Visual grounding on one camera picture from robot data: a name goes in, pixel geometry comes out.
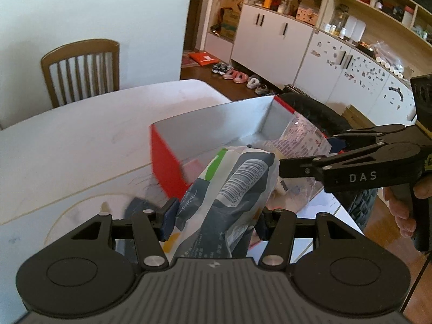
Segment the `person's right hand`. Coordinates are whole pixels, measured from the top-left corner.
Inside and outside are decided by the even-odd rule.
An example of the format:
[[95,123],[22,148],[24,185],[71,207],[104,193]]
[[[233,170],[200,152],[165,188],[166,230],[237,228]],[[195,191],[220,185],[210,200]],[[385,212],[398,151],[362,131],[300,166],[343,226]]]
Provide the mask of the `person's right hand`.
[[[422,179],[414,186],[414,195],[421,200],[431,197],[432,180],[430,176]],[[395,217],[400,234],[405,238],[411,238],[414,235],[417,223],[410,217],[408,206],[398,200],[389,187],[384,188],[384,200],[389,203],[388,209],[390,210],[390,214]]]

